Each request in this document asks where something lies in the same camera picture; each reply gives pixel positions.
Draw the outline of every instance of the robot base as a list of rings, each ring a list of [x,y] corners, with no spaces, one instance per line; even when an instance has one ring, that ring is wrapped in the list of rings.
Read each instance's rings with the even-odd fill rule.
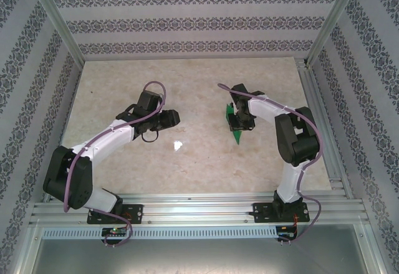
[[[142,204],[124,204],[122,211],[117,213],[120,217],[126,218],[131,224],[141,224],[143,218]],[[103,215],[92,210],[87,216],[87,224],[126,224],[117,218]]]
[[[249,215],[254,216],[255,223],[282,223],[294,222],[294,217],[297,217],[297,222],[309,222],[309,211],[302,198],[291,203],[284,203],[274,191],[273,202],[256,202],[252,205],[253,212]]]

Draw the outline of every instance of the robotic arm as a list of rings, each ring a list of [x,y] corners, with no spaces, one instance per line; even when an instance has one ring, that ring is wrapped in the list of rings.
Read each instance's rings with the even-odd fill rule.
[[[243,84],[235,85],[232,91],[248,93]],[[302,118],[289,113],[287,110],[261,99],[230,93],[235,104],[236,113],[228,115],[231,131],[253,130],[255,119],[262,118],[276,127],[277,146],[281,158],[284,160],[282,180],[274,193],[272,209],[255,210],[261,212],[270,222],[284,222],[292,220],[294,215],[299,219],[309,221],[305,203],[297,190],[297,183],[302,168],[315,159],[320,149],[319,140],[313,128]],[[250,93],[261,98],[267,98],[262,92]],[[314,123],[312,112],[307,107],[291,108],[304,115]]]
[[[95,140],[89,147],[86,147],[86,144],[93,138],[72,148],[59,146],[51,157],[44,180],[44,191],[58,200],[64,201],[67,176],[71,163],[81,149],[85,148],[85,151],[80,155],[75,164],[70,182],[68,206],[73,209],[86,207],[88,209],[97,209],[121,215],[125,210],[122,199],[108,190],[94,187],[92,172],[104,158],[113,153],[117,148],[136,140],[146,131],[156,131],[158,137],[159,131],[176,126],[180,122],[177,111],[163,110],[144,121],[132,125],[127,124],[154,112],[161,104],[161,100],[161,95],[144,90],[137,104],[130,105],[125,111],[117,115],[116,120],[107,129],[98,134],[102,134],[102,136]],[[96,215],[98,219],[104,217],[106,216]]]

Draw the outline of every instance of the beige stone surface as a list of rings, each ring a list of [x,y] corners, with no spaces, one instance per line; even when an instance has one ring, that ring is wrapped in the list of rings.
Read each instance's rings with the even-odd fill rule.
[[[143,86],[159,80],[167,89],[165,109],[181,123],[161,131],[154,143],[137,139],[94,169],[94,184],[119,194],[182,194],[273,191],[282,159],[274,125],[258,119],[237,145],[225,119],[228,92],[244,83],[289,106],[306,100],[293,58],[194,59],[86,62],[63,144],[93,137],[136,103]],[[161,92],[152,85],[150,90]],[[181,147],[175,150],[175,144]],[[323,161],[312,166],[303,189],[330,189]]]

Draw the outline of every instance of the purple cable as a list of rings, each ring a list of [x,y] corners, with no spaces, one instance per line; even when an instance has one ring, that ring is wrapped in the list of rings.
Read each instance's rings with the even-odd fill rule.
[[[114,128],[111,128],[111,129],[105,130],[104,132],[101,132],[100,134],[98,134],[97,136],[95,136],[93,139],[91,139],[91,140],[86,144],[86,146],[83,147],[83,148],[76,154],[74,160],[72,161],[72,163],[71,163],[71,165],[70,165],[69,172],[68,172],[68,177],[67,177],[67,184],[66,184],[66,186],[65,186],[65,194],[64,194],[64,212],[65,212],[65,213],[68,212],[68,210],[69,210],[68,200],[69,200],[70,181],[72,180],[72,173],[73,173],[73,171],[74,171],[74,168],[75,168],[75,165],[76,165],[77,160],[78,160],[78,159],[80,158],[80,156],[84,153],[84,151],[86,150],[86,148],[89,148],[89,147],[90,147],[94,142],[96,142],[99,138],[101,138],[102,136],[108,134],[109,132],[112,132],[112,130],[117,130],[117,129],[122,128],[122,127],[124,127],[124,126],[129,126],[129,125],[132,125],[132,124],[135,124],[135,123],[139,123],[139,122],[141,122],[141,121],[143,121],[143,120],[146,120],[146,119],[148,119],[148,118],[150,118],[150,117],[153,117],[153,116],[156,115],[156,114],[162,109],[162,107],[165,105],[165,102],[166,102],[166,88],[165,88],[165,86],[164,86],[161,82],[159,82],[159,81],[150,81],[150,82],[148,82],[148,83],[144,86],[143,91],[146,90],[146,88],[147,88],[149,85],[151,85],[151,84],[158,84],[158,85],[159,85],[160,87],[162,87],[162,89],[163,89],[163,98],[162,98],[162,102],[161,102],[160,106],[159,106],[154,112],[151,112],[149,115],[144,116],[144,117],[142,117],[142,118],[139,118],[139,119],[137,119],[137,120],[129,121],[128,123],[123,123],[123,124],[118,125],[118,126],[116,126],[116,127],[114,127]],[[103,213],[103,214],[105,214],[105,215],[112,216],[112,217],[115,217],[115,218],[118,218],[118,219],[121,219],[121,220],[125,221],[126,223],[128,223],[128,225],[130,226],[131,233],[129,233],[128,238],[125,239],[125,240],[123,240],[123,241],[121,241],[121,242],[119,243],[119,245],[123,244],[124,241],[127,241],[127,240],[132,236],[132,233],[133,233],[132,225],[130,224],[130,222],[129,222],[127,219],[125,219],[125,218],[123,218],[123,217],[120,217],[120,216],[118,216],[118,215],[114,215],[114,214],[107,213],[107,212],[100,211],[100,210],[94,210],[94,211],[99,212],[99,213]]]
[[[237,94],[237,95],[244,95],[245,97],[255,98],[255,99],[257,99],[257,100],[261,100],[261,101],[265,101],[265,102],[268,102],[268,103],[270,103],[270,104],[273,104],[273,105],[275,105],[276,107],[278,107],[278,108],[280,108],[280,109],[284,109],[285,111],[288,111],[289,113],[292,113],[292,114],[298,116],[299,118],[302,118],[302,119],[303,119],[304,121],[306,121],[306,122],[308,123],[308,125],[311,126],[312,129],[315,131],[315,133],[316,133],[316,135],[317,135],[317,139],[319,140],[320,151],[319,151],[319,153],[317,153],[317,156],[316,156],[315,159],[311,160],[309,163],[307,163],[307,164],[302,168],[302,171],[301,171],[300,174],[299,174],[299,178],[298,178],[298,182],[297,182],[297,192],[298,192],[298,194],[299,194],[300,196],[302,196],[304,199],[307,199],[308,201],[313,201],[313,202],[315,202],[315,203],[319,206],[319,209],[318,209],[317,214],[316,214],[316,216],[314,217],[313,221],[309,224],[309,226],[305,229],[305,231],[304,231],[303,233],[301,233],[301,234],[300,234],[296,239],[294,239],[292,242],[298,241],[304,234],[306,234],[306,233],[309,231],[310,228],[312,228],[312,226],[316,223],[317,219],[320,217],[320,214],[321,214],[321,212],[322,212],[322,204],[320,203],[320,201],[318,201],[318,200],[315,199],[315,198],[312,198],[312,197],[309,197],[309,196],[305,196],[305,195],[303,195],[303,194],[300,192],[300,184],[301,184],[302,179],[303,179],[303,177],[304,177],[305,170],[306,170],[309,166],[311,166],[311,165],[313,165],[314,163],[316,163],[316,162],[322,157],[322,155],[323,155],[323,147],[324,147],[324,144],[323,144],[323,139],[322,139],[322,136],[321,136],[321,134],[320,134],[320,131],[319,131],[319,130],[317,129],[317,127],[313,124],[313,122],[311,122],[311,120],[308,119],[306,116],[304,116],[304,115],[302,115],[302,114],[296,112],[295,110],[292,110],[292,109],[290,109],[290,108],[288,108],[288,107],[286,107],[286,106],[283,106],[283,105],[281,105],[280,103],[271,100],[270,98],[263,98],[263,97],[259,97],[259,96],[256,96],[256,95],[251,95],[251,94],[249,94],[249,93],[237,92],[237,91],[235,91],[235,90],[232,90],[232,89],[228,88],[225,84],[222,84],[222,83],[219,83],[219,84],[218,84],[218,87],[220,87],[220,88],[222,88],[222,89],[224,89],[224,90],[227,90],[227,91],[230,92],[230,93],[235,93],[235,94]]]

